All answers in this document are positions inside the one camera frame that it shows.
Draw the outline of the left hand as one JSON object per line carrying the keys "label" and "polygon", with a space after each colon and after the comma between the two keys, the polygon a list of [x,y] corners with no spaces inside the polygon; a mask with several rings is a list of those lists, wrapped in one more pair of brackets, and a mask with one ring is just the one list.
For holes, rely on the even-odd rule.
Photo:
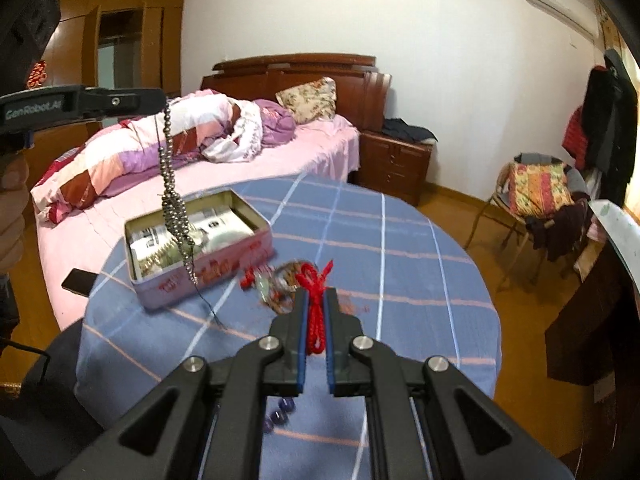
{"label": "left hand", "polygon": [[23,154],[13,155],[4,161],[1,173],[1,274],[7,274],[23,253],[23,211],[29,201],[26,188],[28,175],[29,169]]}

